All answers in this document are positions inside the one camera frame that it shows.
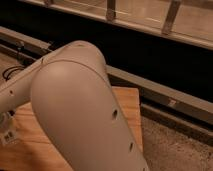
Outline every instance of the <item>wooden surface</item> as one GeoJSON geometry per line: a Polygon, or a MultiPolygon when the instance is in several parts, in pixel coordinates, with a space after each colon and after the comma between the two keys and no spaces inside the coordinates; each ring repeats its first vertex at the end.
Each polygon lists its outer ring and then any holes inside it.
{"type": "MultiPolygon", "coordinates": [[[[138,90],[119,87],[113,90],[142,150],[138,90]]],[[[0,146],[0,170],[73,171],[41,130],[30,103],[21,106],[15,118],[20,141],[13,146],[0,146]]]]}

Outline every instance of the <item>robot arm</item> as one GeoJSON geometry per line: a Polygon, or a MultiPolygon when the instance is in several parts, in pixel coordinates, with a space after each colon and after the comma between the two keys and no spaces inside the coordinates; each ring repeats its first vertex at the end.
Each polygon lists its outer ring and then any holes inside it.
{"type": "Polygon", "coordinates": [[[148,171],[105,65],[94,45],[68,44],[0,88],[0,113],[31,101],[41,127],[75,171],[148,171]]]}

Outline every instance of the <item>floor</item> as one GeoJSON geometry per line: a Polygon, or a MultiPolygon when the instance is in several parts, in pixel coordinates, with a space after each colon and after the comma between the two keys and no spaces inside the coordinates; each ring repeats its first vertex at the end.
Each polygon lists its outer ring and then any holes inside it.
{"type": "MultiPolygon", "coordinates": [[[[0,53],[0,73],[17,64],[0,53]]],[[[146,117],[142,126],[144,156],[151,171],[213,171],[213,147],[146,117]]]]}

